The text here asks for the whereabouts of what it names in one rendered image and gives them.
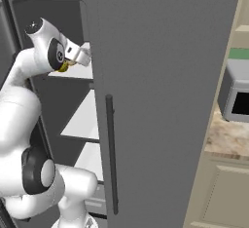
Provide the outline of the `grey fridge body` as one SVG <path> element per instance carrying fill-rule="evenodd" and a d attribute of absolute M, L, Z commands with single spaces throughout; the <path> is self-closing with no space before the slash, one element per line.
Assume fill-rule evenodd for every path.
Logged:
<path fill-rule="evenodd" d="M 55 24 L 76 43 L 81 44 L 89 38 L 87 6 L 81 1 L 4 0 L 4 2 L 13 37 L 16 40 L 17 52 L 22 47 L 31 46 L 31 42 L 24 34 L 24 28 L 31 20 L 38 17 Z M 32 133 L 31 141 L 44 146 L 57 163 L 75 166 L 84 145 L 87 142 L 99 143 L 99 139 L 63 136 L 61 132 L 88 92 L 93 90 L 93 78 L 51 77 L 50 74 L 45 74 L 30 79 L 28 86 L 38 94 L 43 106 L 42 117 Z M 93 217 L 99 228 L 107 228 L 107 218 Z"/>

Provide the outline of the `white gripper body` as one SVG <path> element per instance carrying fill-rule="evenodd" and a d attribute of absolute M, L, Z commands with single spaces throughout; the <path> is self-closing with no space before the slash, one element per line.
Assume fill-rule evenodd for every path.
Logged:
<path fill-rule="evenodd" d="M 75 62 L 81 64 L 82 66 L 88 66 L 91 62 L 91 52 L 90 49 L 81 48 Z"/>

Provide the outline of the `yellow green fruit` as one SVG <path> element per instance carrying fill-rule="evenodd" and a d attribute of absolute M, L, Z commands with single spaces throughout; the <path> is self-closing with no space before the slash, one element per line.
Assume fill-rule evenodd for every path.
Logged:
<path fill-rule="evenodd" d="M 60 72 L 60 73 L 66 72 L 70 66 L 73 66 L 75 64 L 76 64 L 76 61 L 65 60 L 62 63 L 61 67 L 58 69 L 58 72 Z"/>

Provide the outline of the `grey fridge drawer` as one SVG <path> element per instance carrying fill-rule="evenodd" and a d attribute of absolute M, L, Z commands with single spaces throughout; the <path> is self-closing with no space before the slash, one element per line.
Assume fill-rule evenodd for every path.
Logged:
<path fill-rule="evenodd" d="M 96 188 L 95 193 L 92 197 L 85 200 L 87 210 L 96 217 L 106 219 L 106 200 L 105 200 L 105 189 L 103 184 L 99 184 Z"/>

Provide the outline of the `beige wall cupboard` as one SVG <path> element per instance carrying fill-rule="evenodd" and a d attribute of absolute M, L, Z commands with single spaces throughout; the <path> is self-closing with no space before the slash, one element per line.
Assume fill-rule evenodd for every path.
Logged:
<path fill-rule="evenodd" d="M 233 48 L 249 49 L 249 25 L 240 25 L 234 32 Z"/>

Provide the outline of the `beige base cupboard door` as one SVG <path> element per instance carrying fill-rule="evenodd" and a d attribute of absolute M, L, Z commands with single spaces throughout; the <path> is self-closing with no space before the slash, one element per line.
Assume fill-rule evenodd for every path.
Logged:
<path fill-rule="evenodd" d="M 191 228 L 249 228 L 249 166 L 215 162 Z"/>

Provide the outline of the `white fridge shelf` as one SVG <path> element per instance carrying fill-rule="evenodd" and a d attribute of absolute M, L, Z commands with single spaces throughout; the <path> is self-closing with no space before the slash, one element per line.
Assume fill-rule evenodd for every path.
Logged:
<path fill-rule="evenodd" d="M 99 139 L 94 90 L 88 92 L 61 135 Z"/>
<path fill-rule="evenodd" d="M 92 171 L 99 181 L 103 181 L 100 144 L 87 142 L 76 161 L 75 167 Z"/>
<path fill-rule="evenodd" d="M 66 60 L 72 60 L 75 61 L 75 58 L 77 57 L 79 51 L 81 48 L 87 48 L 90 49 L 89 42 L 85 42 L 81 47 L 74 43 L 70 43 L 66 50 Z M 67 78 L 82 78 L 82 79 L 92 79 L 92 67 L 91 62 L 88 66 L 82 66 L 79 63 L 76 63 L 73 66 L 70 66 L 66 72 L 60 73 L 58 71 L 51 72 L 51 77 L 67 77 Z"/>

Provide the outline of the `grey microwave oven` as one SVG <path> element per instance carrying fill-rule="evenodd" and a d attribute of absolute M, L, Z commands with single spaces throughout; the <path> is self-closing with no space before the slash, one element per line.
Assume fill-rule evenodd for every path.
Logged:
<path fill-rule="evenodd" d="M 228 59 L 218 104 L 226 121 L 249 123 L 249 59 Z"/>

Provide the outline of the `grey fridge door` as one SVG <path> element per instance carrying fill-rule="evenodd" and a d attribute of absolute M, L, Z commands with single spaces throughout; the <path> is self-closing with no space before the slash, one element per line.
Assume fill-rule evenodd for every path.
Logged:
<path fill-rule="evenodd" d="M 0 0 L 0 88 L 10 72 L 16 51 L 16 40 L 13 37 L 6 4 L 4 0 Z"/>
<path fill-rule="evenodd" d="M 108 228 L 183 228 L 237 0 L 90 0 Z M 105 96 L 113 96 L 113 213 Z"/>

